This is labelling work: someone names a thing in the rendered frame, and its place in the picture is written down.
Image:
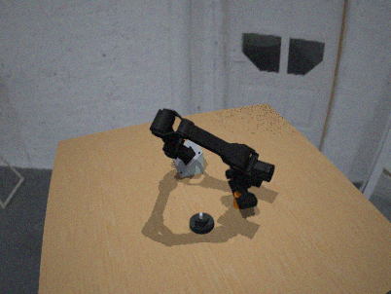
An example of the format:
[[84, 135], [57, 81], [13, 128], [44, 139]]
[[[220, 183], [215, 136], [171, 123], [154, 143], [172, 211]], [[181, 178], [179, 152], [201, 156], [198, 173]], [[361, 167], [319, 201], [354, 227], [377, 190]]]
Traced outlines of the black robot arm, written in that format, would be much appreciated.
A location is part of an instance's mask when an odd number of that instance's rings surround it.
[[[181, 120], [176, 131], [172, 127], [175, 116]], [[187, 165], [196, 155], [191, 146], [188, 148], [183, 145], [184, 139], [189, 139], [220, 156], [223, 162], [230, 166], [234, 174], [252, 176], [249, 181], [251, 186], [259, 188], [263, 180], [269, 182], [274, 174], [275, 165], [258, 161], [259, 154], [253, 148], [246, 144], [228, 143], [197, 127], [192, 121], [182, 118], [176, 111], [160, 109], [150, 126], [150, 131], [153, 135], [162, 139], [164, 154], [170, 159], [177, 160], [179, 158], [184, 165]]]

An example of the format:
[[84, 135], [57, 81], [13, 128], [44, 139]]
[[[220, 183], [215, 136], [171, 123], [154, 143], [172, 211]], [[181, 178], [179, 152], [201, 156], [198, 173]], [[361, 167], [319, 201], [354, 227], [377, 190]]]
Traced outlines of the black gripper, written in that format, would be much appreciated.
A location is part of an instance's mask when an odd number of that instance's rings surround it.
[[233, 195], [236, 191], [238, 194], [241, 193], [238, 198], [235, 198], [239, 209], [256, 207], [258, 200], [253, 193], [248, 191], [248, 188], [251, 188], [249, 181], [252, 179], [252, 176], [239, 176], [234, 174], [232, 169], [228, 169], [226, 171], [226, 177], [227, 179], [230, 178], [228, 183]]

